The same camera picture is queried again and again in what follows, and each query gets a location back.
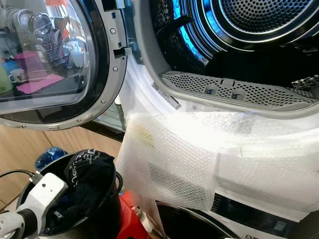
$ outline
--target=pink mat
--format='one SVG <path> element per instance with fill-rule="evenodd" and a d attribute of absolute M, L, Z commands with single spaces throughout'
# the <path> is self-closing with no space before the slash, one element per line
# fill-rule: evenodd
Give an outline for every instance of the pink mat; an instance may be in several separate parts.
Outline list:
<path fill-rule="evenodd" d="M 63 79 L 64 78 L 61 76 L 50 74 L 41 81 L 25 83 L 23 85 L 18 86 L 17 89 L 23 93 L 32 94 L 38 90 L 41 90 L 44 87 L 50 86 Z"/>

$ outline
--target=barcode label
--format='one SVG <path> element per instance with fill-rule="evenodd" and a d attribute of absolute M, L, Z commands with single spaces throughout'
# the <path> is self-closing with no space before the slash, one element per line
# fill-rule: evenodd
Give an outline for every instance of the barcode label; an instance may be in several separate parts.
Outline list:
<path fill-rule="evenodd" d="M 152 87 L 176 110 L 181 108 L 181 104 L 172 96 L 168 96 L 162 91 L 155 82 L 152 84 Z"/>

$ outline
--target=wooden floor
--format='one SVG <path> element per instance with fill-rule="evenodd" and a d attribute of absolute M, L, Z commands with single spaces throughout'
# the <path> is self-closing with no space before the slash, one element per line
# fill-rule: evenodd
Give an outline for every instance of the wooden floor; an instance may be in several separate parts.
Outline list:
<path fill-rule="evenodd" d="M 95 148 L 117 157 L 121 143 L 81 127 L 62 131 L 33 131 L 0 126 L 0 173 L 12 169 L 34 172 L 35 160 L 49 147 L 68 153 Z M 28 181 L 15 173 L 0 179 L 0 210 L 12 202 Z"/>

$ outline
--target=door glass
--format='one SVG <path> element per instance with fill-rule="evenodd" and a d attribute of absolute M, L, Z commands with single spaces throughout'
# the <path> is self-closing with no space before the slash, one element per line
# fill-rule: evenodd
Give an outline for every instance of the door glass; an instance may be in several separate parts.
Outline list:
<path fill-rule="evenodd" d="M 85 97 L 95 75 L 95 50 L 75 2 L 0 0 L 2 114 Z"/>

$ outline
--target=bubble wrap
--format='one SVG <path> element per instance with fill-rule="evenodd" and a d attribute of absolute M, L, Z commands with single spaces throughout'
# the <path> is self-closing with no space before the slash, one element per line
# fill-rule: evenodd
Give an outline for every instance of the bubble wrap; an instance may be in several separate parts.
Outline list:
<path fill-rule="evenodd" d="M 210 209 L 215 185 L 308 212 L 319 201 L 319 130 L 244 113 L 136 115 L 117 168 L 147 197 Z"/>

